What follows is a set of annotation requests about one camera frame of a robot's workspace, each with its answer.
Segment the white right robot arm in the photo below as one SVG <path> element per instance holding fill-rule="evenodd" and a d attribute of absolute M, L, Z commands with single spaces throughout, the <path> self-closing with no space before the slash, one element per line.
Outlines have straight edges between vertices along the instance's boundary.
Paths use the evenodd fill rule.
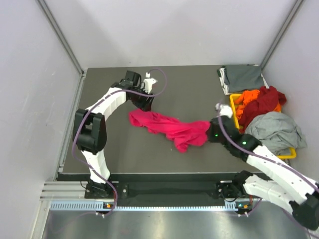
<path fill-rule="evenodd" d="M 319 184 L 274 155 L 260 140 L 242 134 L 228 116 L 210 121 L 209 142 L 221 143 L 233 156 L 259 169 L 268 180 L 248 171 L 238 173 L 232 189 L 236 196 L 247 194 L 265 199 L 289 213 L 309 230 L 319 228 Z"/>

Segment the pink t shirt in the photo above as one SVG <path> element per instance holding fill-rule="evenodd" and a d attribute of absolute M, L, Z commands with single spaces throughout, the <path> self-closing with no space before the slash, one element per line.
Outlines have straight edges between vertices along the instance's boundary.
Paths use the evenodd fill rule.
<path fill-rule="evenodd" d="M 200 147 L 208 141 L 209 121 L 181 122 L 174 117 L 140 109 L 129 113 L 129 121 L 132 126 L 146 128 L 149 133 L 165 135 L 180 153 L 186 153 L 189 146 Z"/>

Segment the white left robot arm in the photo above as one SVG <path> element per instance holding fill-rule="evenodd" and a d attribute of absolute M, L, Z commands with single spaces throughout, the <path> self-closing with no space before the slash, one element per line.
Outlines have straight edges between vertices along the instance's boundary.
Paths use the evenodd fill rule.
<path fill-rule="evenodd" d="M 157 80 L 147 72 L 145 77 L 127 71 L 125 77 L 115 82 L 95 104 L 78 109 L 73 125 L 73 149 L 79 149 L 90 170 L 86 186 L 88 198 L 107 198 L 113 193 L 113 185 L 107 182 L 111 173 L 106 165 L 104 148 L 107 142 L 106 120 L 127 101 L 138 109 L 150 111 Z"/>

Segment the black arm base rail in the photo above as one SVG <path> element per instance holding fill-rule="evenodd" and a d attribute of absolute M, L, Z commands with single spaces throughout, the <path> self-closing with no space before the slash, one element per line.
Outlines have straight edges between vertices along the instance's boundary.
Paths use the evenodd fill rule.
<path fill-rule="evenodd" d="M 108 184 L 87 180 L 85 199 L 116 199 L 118 206 L 215 206 L 254 196 L 232 186 L 236 173 L 135 173 L 112 174 Z"/>

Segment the light grey t shirt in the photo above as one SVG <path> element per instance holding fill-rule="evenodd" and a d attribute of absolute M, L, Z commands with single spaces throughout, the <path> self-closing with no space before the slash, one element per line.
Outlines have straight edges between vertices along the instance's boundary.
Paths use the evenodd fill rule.
<path fill-rule="evenodd" d="M 256 116 L 245 129 L 260 140 L 275 155 L 289 155 L 290 149 L 306 148 L 306 137 L 301 128 L 288 115 L 268 112 Z"/>

